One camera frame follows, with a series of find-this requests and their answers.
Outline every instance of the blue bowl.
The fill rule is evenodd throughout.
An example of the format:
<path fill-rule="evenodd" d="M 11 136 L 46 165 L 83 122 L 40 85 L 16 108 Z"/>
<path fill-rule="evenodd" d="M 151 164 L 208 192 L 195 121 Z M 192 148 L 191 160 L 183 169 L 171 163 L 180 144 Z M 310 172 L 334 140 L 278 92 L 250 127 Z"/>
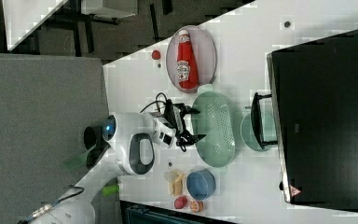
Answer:
<path fill-rule="evenodd" d="M 209 198 L 216 190 L 214 177 L 208 170 L 190 173 L 186 181 L 188 193 L 197 201 Z"/>

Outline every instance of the red ball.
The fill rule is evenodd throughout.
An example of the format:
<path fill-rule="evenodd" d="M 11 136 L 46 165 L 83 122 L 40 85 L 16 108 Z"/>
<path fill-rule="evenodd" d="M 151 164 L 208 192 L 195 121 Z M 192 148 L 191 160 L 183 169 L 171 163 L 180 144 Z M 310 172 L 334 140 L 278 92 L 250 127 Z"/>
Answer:
<path fill-rule="evenodd" d="M 161 54 L 159 53 L 158 50 L 153 50 L 153 52 L 152 52 L 152 58 L 153 58 L 154 60 L 158 60 L 158 59 L 161 58 Z"/>
<path fill-rule="evenodd" d="M 187 197 L 182 196 L 175 200 L 175 209 L 182 209 L 187 205 Z"/>

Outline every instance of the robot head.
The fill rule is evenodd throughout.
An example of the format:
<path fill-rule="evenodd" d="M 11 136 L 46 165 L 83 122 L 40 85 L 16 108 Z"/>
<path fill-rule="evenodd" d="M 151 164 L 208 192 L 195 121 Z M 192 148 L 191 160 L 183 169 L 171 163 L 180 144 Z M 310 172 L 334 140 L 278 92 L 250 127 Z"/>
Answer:
<path fill-rule="evenodd" d="M 103 139 L 116 152 L 117 164 L 128 175 L 144 175 L 153 167 L 153 117 L 123 113 L 109 116 L 103 124 Z"/>

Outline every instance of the green plate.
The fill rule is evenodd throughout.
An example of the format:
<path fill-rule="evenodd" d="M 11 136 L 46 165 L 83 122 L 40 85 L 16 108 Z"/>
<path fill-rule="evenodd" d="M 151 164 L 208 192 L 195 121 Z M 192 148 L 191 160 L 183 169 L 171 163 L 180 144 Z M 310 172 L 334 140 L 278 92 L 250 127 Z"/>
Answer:
<path fill-rule="evenodd" d="M 212 167 L 228 165 L 234 157 L 235 141 L 227 99 L 208 84 L 199 87 L 193 108 L 200 111 L 191 116 L 194 134 L 206 134 L 197 144 L 200 157 Z"/>

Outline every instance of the pink plate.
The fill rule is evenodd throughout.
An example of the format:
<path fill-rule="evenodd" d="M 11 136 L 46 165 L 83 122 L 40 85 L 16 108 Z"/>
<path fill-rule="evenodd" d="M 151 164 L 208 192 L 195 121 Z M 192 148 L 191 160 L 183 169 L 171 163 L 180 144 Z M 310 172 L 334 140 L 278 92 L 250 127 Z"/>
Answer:
<path fill-rule="evenodd" d="M 195 93 L 197 92 L 197 88 L 192 90 L 182 89 L 177 78 L 176 60 L 178 55 L 179 32 L 181 30 L 187 30 L 190 35 L 191 46 L 193 47 L 194 57 L 196 58 L 197 69 L 199 72 L 199 86 L 211 83 L 213 79 L 214 71 L 216 69 L 216 49 L 209 34 L 197 26 L 185 26 L 178 30 L 171 39 L 166 57 L 168 76 L 170 77 L 172 84 L 178 90 L 186 93 Z"/>

